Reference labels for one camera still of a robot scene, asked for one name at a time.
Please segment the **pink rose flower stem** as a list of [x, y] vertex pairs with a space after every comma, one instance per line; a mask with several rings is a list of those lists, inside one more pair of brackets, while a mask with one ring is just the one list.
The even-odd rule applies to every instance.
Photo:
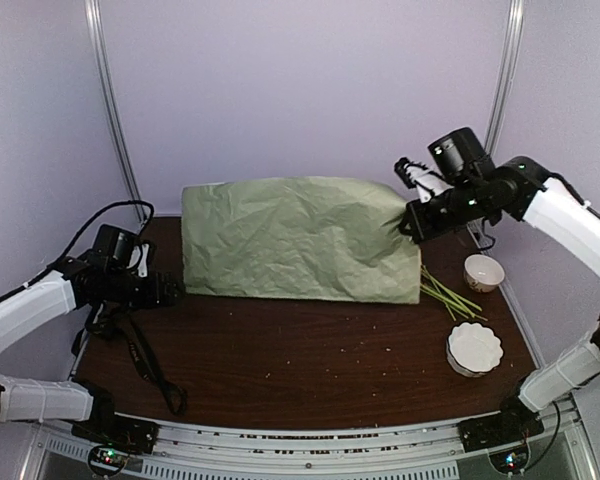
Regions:
[[482, 315], [481, 306], [445, 286], [424, 265], [420, 267], [420, 291], [439, 302], [454, 323], [465, 320], [488, 321]]

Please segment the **wrapping paper sheet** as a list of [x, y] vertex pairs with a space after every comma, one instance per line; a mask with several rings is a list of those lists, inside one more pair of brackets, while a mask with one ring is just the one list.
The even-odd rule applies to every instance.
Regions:
[[189, 186], [182, 192], [190, 294], [416, 305], [421, 251], [400, 233], [406, 201], [341, 177]]

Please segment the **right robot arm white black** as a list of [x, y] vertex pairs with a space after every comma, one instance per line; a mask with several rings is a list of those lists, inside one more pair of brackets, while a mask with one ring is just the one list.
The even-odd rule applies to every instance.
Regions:
[[[394, 164], [417, 192], [405, 207], [400, 232], [421, 244], [474, 221], [502, 216], [532, 228], [570, 256], [570, 277], [600, 285], [600, 214], [559, 173], [518, 155], [496, 165], [473, 130], [456, 129], [428, 146], [433, 166], [406, 157]], [[600, 315], [573, 345], [529, 374], [493, 419], [499, 440], [515, 440], [538, 413], [600, 376]]]

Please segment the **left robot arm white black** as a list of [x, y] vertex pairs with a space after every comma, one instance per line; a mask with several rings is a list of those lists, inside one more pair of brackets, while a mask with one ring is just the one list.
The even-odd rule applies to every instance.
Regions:
[[[0, 296], [0, 355], [43, 325], [89, 306], [86, 330], [125, 337], [136, 371], [163, 395], [169, 411], [181, 415], [184, 389], [169, 382], [135, 322], [118, 318], [138, 310], [171, 307], [183, 295], [180, 282], [151, 270], [155, 246], [120, 227], [103, 224], [91, 248], [77, 257], [63, 252], [31, 280]], [[36, 381], [0, 374], [0, 423], [64, 420], [79, 424], [103, 444], [124, 433], [112, 395], [88, 381]]]

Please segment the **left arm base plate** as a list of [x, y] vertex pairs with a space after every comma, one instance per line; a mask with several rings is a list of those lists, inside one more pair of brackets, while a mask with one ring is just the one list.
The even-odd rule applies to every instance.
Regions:
[[70, 421], [71, 433], [93, 443], [131, 454], [151, 454], [159, 433], [155, 422], [115, 414], [104, 423], [96, 420]]

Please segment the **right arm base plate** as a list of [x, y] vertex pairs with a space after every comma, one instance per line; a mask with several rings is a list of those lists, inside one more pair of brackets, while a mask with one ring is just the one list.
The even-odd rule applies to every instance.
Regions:
[[457, 428], [466, 453], [521, 443], [544, 432], [537, 416], [523, 418], [511, 412], [466, 419]]

